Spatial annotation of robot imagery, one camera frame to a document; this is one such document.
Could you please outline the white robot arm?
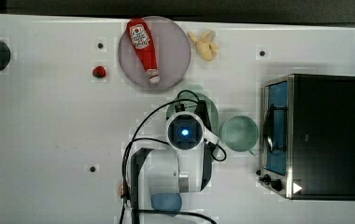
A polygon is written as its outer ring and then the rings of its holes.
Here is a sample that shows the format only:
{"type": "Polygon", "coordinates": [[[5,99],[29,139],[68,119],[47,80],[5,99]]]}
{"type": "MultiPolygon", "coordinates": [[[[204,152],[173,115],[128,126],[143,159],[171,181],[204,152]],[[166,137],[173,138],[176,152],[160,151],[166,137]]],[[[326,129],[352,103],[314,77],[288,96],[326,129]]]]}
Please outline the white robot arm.
{"type": "Polygon", "coordinates": [[[195,224],[197,218],[217,224],[182,209],[183,194],[200,192],[209,183],[219,146],[206,101],[196,100],[193,111],[185,108],[185,102],[172,103],[175,112],[165,123],[167,148],[142,147],[127,162],[131,224],[195,224]]]}

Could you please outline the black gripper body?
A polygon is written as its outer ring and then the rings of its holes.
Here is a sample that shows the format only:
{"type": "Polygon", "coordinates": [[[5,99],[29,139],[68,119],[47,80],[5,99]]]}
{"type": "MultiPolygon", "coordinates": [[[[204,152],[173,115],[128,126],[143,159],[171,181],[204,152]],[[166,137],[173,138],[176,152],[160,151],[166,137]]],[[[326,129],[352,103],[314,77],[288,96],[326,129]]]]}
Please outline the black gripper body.
{"type": "Polygon", "coordinates": [[[212,130],[210,117],[208,114],[206,102],[204,100],[200,100],[197,104],[193,104],[193,105],[185,105],[183,103],[177,103],[175,105],[175,111],[176,112],[189,111],[194,113],[202,120],[206,128],[208,128],[210,131],[212,130]]]}

